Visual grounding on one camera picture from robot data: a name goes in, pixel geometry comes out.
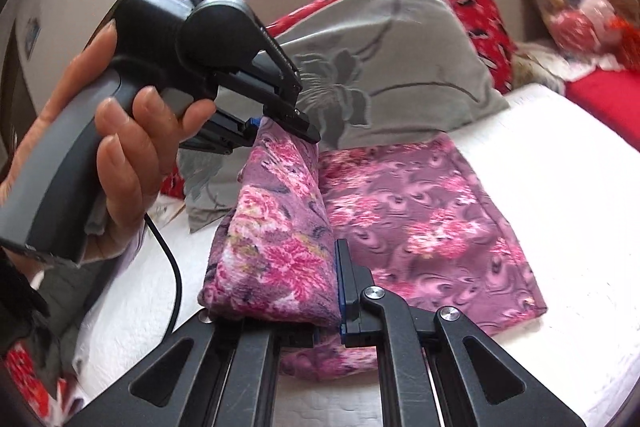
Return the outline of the person's left hand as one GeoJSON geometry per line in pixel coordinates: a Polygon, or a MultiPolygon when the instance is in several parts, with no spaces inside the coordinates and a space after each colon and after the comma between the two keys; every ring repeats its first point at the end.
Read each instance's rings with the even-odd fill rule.
{"type": "MultiPolygon", "coordinates": [[[[106,71],[116,42],[115,23],[109,22],[70,62],[18,146],[1,183],[2,200],[8,199],[27,158],[56,117],[106,71]]],[[[196,135],[215,110],[212,101],[201,100],[178,117],[153,87],[137,93],[131,114],[114,98],[98,105],[94,121],[102,140],[96,152],[96,172],[106,196],[108,221],[103,234],[88,239],[87,261],[115,258],[126,251],[141,230],[145,211],[160,193],[160,184],[174,168],[179,145],[196,135]]]]}

